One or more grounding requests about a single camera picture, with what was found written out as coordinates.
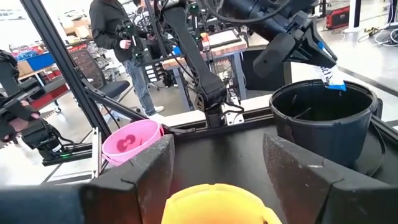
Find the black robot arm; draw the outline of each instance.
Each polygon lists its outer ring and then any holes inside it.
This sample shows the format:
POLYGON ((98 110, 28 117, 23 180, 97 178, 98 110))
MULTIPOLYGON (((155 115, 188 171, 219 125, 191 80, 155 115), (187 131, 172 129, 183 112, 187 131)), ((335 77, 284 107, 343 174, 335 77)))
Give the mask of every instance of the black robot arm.
MULTIPOLYGON (((222 21, 246 24, 270 43, 254 62, 259 75, 273 73, 278 64, 291 61, 321 67, 333 67, 337 57, 325 45, 316 28, 315 18, 307 11, 315 0, 224 0, 221 10, 234 19, 219 15, 209 0, 207 9, 222 21)), ((165 21, 179 39, 179 46, 196 80, 196 106, 206 114, 210 128, 219 127, 223 116, 221 105, 227 100, 225 84, 204 62, 196 42, 186 28, 186 0, 168 0, 162 6, 160 19, 165 21)))
POLYGON ((307 14, 317 0, 223 0, 219 15, 204 0, 208 10, 217 18, 237 24, 246 24, 269 41, 263 53, 254 61, 254 70, 260 76, 272 74, 281 62, 300 62, 331 68, 337 56, 330 50, 317 31, 316 17, 307 14))

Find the person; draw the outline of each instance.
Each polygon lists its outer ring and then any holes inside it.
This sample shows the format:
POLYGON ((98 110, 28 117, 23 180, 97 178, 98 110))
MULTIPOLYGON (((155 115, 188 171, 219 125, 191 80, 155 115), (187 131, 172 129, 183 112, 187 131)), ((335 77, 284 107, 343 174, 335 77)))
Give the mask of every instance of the person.
MULTIPOLYGON (((90 19, 95 43, 99 47, 114 50, 116 58, 132 78, 136 95, 146 116, 161 123, 163 116, 159 113, 164 110, 164 107, 154 106, 152 102, 139 62, 132 55, 131 40, 124 40, 116 33, 116 27, 121 25, 122 21, 129 20, 123 5, 118 0, 93 0, 90 5, 90 19)), ((154 39, 139 27, 134 30, 136 37, 154 39)), ((143 49, 141 41, 138 41, 137 44, 143 49)))

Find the blue bin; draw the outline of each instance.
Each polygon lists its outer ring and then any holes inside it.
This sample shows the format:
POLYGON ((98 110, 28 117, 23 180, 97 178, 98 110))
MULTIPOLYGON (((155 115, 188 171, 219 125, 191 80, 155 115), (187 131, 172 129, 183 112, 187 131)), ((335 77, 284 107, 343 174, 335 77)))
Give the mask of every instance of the blue bin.
POLYGON ((38 71, 55 63, 54 58, 50 53, 29 58, 27 59, 27 62, 29 63, 33 71, 38 71))

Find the cardboard box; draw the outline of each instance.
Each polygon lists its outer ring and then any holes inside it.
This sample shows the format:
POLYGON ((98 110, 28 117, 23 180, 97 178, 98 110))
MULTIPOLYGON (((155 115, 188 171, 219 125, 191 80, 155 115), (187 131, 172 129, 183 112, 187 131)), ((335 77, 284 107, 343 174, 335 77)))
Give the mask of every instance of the cardboard box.
POLYGON ((79 20, 73 21, 73 26, 80 27, 80 26, 89 26, 90 25, 90 20, 86 17, 83 17, 79 20))
POLYGON ((30 67, 28 61, 26 60, 18 62, 18 70, 20 77, 33 72, 32 67, 30 67))
POLYGON ((68 27, 63 27, 65 33, 67 35, 75 35, 79 38, 83 38, 86 35, 83 35, 85 31, 81 30, 81 27, 86 27, 88 29, 88 27, 90 26, 90 20, 86 17, 83 17, 79 20, 76 21, 72 21, 72 26, 71 23, 68 23, 68 27))
POLYGON ((93 38, 91 34, 91 29, 88 28, 88 26, 80 26, 76 27, 75 29, 76 36, 78 38, 84 39, 84 38, 93 38))

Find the heart logo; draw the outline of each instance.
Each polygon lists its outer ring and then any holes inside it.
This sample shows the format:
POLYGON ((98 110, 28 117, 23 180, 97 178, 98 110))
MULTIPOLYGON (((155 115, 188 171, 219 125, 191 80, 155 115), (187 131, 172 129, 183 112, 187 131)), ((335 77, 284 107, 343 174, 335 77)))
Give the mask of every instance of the heart logo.
POLYGON ((124 152, 128 147, 136 141, 136 137, 133 134, 129 134, 125 139, 120 139, 117 144, 117 149, 119 152, 124 152))

